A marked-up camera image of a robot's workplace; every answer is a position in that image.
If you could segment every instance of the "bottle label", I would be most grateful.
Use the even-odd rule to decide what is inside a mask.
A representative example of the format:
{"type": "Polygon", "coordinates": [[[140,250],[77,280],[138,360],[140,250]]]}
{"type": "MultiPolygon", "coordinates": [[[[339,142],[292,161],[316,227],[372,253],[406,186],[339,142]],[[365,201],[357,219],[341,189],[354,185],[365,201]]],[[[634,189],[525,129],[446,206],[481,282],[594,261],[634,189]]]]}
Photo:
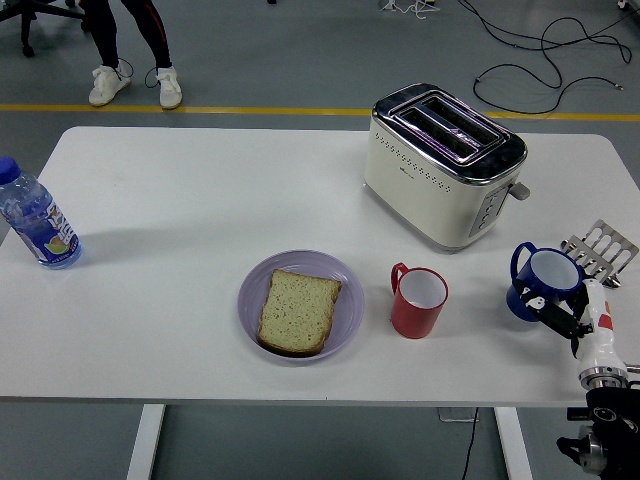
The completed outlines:
{"type": "Polygon", "coordinates": [[[14,229],[41,263],[62,262],[78,248],[78,236],[53,201],[41,221],[14,229]]]}

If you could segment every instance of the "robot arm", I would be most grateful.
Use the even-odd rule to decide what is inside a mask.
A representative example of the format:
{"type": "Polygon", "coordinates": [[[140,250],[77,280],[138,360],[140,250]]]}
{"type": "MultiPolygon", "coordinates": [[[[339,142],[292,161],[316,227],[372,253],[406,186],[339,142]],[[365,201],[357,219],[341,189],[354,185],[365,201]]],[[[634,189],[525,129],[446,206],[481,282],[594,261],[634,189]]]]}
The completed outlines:
{"type": "Polygon", "coordinates": [[[587,279],[569,304],[572,312],[534,297],[514,281],[522,301],[542,323],[571,340],[578,378],[587,390],[587,408],[568,409],[568,420],[583,425],[578,439],[558,439],[558,449],[590,474],[603,480],[640,478],[640,382],[614,350],[613,322],[604,288],[587,279]]]}

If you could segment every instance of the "black pants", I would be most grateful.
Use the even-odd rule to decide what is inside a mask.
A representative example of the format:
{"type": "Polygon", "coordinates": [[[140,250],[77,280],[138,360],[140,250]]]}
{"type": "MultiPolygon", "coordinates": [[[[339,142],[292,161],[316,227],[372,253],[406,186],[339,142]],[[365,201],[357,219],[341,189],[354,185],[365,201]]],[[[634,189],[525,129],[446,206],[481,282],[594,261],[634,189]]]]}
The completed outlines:
{"type": "MultiPolygon", "coordinates": [[[[143,38],[149,44],[156,59],[157,68],[171,66],[169,46],[160,14],[151,0],[121,0],[135,19],[143,38]]],[[[116,20],[113,18],[109,0],[80,0],[85,12],[86,25],[91,30],[93,41],[98,47],[102,64],[118,67],[118,47],[116,44],[116,20]]]]}

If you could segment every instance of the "mug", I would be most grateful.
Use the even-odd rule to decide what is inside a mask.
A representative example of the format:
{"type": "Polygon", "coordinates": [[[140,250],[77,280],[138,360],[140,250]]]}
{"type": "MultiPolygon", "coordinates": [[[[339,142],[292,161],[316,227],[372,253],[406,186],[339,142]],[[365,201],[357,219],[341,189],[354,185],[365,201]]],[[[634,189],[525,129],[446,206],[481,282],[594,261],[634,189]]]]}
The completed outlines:
{"type": "Polygon", "coordinates": [[[391,270],[395,295],[391,323],[407,338],[426,337],[449,297],[449,287],[439,273],[429,268],[407,268],[398,263],[391,270]]]}
{"type": "MultiPolygon", "coordinates": [[[[536,248],[531,242],[518,245],[511,257],[510,270],[512,281],[517,278],[533,294],[556,304],[570,298],[582,284],[582,269],[571,257],[555,248],[536,248]],[[525,249],[531,255],[518,271],[520,254],[525,249]]],[[[507,305],[522,320],[538,321],[513,284],[507,290],[507,305]]]]}

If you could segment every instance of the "toaster chrome top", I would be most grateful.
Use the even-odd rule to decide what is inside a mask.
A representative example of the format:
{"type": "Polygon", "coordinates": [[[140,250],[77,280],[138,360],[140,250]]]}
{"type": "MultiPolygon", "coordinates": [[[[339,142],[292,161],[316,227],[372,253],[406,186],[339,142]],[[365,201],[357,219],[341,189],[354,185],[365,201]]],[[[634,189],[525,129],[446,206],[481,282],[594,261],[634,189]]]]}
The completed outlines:
{"type": "Polygon", "coordinates": [[[486,184],[527,156],[520,137],[435,85],[410,85],[376,102],[376,122],[459,181],[486,184]]]}

